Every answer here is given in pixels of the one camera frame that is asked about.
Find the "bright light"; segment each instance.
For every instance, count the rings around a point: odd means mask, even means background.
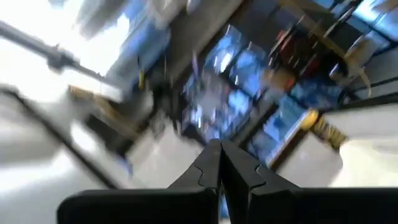
[[[115,25],[85,40],[75,24],[82,3],[66,1],[61,9],[54,9],[48,0],[0,1],[0,20],[49,45],[59,44],[82,65],[105,75],[119,57],[120,46],[129,33],[129,19],[122,15]],[[1,83],[15,85],[26,97],[44,103],[58,101],[65,94],[68,80],[50,71],[44,58],[8,40],[0,39],[0,50],[8,53],[0,64]],[[77,79],[86,85],[83,76]]]

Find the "store shelf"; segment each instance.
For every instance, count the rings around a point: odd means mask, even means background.
[[[242,2],[243,0],[203,0],[192,14],[182,12],[174,19],[170,25],[170,44],[165,53],[167,71],[173,84],[189,67],[192,51],[202,52]],[[161,58],[154,70],[163,71],[163,67],[164,59]]]

